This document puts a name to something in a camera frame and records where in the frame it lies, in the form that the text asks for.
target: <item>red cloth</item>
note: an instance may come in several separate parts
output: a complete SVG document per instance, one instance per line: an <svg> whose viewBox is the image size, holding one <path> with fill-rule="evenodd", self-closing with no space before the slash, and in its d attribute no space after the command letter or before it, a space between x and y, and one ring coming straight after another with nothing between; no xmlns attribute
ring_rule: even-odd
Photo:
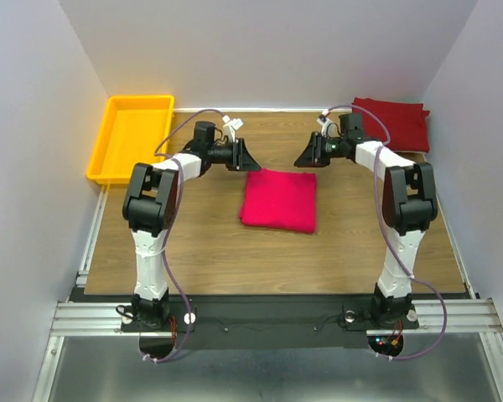
<svg viewBox="0 0 503 402"><path fill-rule="evenodd" d="M392 151L428 152L428 133L425 119L430 111L423 110L423 103L394 103L381 100L355 98L354 105L361 106L378 117L389 130ZM363 111L363 128L369 137L386 140L386 133L380 125Z"/></svg>
<svg viewBox="0 0 503 402"><path fill-rule="evenodd" d="M248 226L313 233L316 190L314 173L249 172L239 216Z"/></svg>

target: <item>pink cloth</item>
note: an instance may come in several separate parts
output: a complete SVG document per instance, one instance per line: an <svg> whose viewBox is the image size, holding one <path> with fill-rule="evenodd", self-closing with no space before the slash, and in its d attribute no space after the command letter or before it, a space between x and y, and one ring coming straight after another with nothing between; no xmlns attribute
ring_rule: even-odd
<svg viewBox="0 0 503 402"><path fill-rule="evenodd" d="M239 216L248 226L313 233L316 190L314 173L249 172Z"/></svg>

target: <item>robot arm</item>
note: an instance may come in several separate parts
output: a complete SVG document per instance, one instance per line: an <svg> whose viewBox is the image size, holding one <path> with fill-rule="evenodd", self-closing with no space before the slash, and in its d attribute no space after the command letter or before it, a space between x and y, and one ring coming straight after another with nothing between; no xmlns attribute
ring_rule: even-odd
<svg viewBox="0 0 503 402"><path fill-rule="evenodd" d="M215 141L215 125L199 121L194 137L184 149L163 162L137 163L132 171L123 203L136 250L137 281L132 296L132 315L151 327L160 327L169 316L168 283L163 251L168 230L176 215L179 166L183 180L205 174L212 163L223 163L229 170L251 171L261 167L247 152L242 138L235 138L234 121L226 121L226 143Z"/></svg>
<svg viewBox="0 0 503 402"><path fill-rule="evenodd" d="M397 320L411 308L411 278L417 248L430 222L438 215L432 166L426 162L415 163L382 148L375 172L375 158L382 144L365 135L360 115L352 113L340 117L342 132L339 137L329 135L331 130L325 127L333 122L327 116L321 115L319 123L322 131L311 134L308 146L294 166L321 168L328 166L332 157L346 157L384 181L381 208L387 239L410 276L388 247L375 286L371 314L377 323ZM408 193L408 187L416 193Z"/></svg>

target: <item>wood grain surface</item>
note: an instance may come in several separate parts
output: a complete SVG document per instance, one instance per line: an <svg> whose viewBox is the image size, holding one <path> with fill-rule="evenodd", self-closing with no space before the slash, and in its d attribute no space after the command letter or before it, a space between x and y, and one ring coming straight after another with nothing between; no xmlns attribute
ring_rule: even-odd
<svg viewBox="0 0 503 402"><path fill-rule="evenodd" d="M173 126L188 116L177 113ZM313 113L238 116L245 122L238 136L246 139L250 154L263 168L317 174L317 232L242 225L238 211L246 174L214 165L202 178L186 182L169 239L169 263L181 286L192 294L371 292L386 252L376 222L371 172L339 159L321 169L293 167L311 131L318 128ZM197 120L220 123L213 114ZM192 137L193 128L190 122L174 136L171 153ZM109 190L86 294L132 293L136 262L132 236L122 217L124 196L125 188ZM423 239L415 272L440 291L464 291L441 215ZM429 290L415 286L414 291Z"/></svg>

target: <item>white connector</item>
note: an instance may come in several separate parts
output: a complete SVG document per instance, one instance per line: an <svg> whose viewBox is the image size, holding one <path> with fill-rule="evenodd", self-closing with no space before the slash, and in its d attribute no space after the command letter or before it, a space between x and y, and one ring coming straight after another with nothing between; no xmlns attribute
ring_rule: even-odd
<svg viewBox="0 0 503 402"><path fill-rule="evenodd" d="M231 119L228 115L223 116L222 120L225 123L222 127L224 136L226 136L230 142L235 142L236 131L244 125L244 122L241 119Z"/></svg>
<svg viewBox="0 0 503 402"><path fill-rule="evenodd" d="M317 119L317 122L320 124L320 133L322 134L322 137L331 137L329 134L329 131L333 128L335 131L335 123L326 117L326 115L320 115L319 118Z"/></svg>

